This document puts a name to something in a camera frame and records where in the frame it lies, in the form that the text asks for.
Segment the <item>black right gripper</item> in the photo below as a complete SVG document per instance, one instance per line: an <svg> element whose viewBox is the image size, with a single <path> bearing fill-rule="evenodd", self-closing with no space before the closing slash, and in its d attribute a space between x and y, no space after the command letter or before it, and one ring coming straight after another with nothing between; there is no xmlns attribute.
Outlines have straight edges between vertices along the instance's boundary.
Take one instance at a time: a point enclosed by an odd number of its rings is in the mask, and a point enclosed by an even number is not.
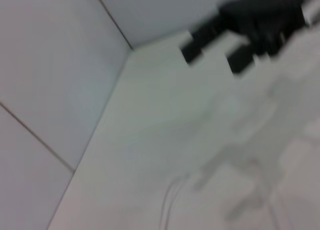
<svg viewBox="0 0 320 230"><path fill-rule="evenodd" d="M304 0L228 0L215 16L191 31L191 40L181 47L188 65L202 49L216 40L226 29L247 36L226 53L233 74L242 74L254 62L254 54L275 56L295 31L305 27Z"/></svg>

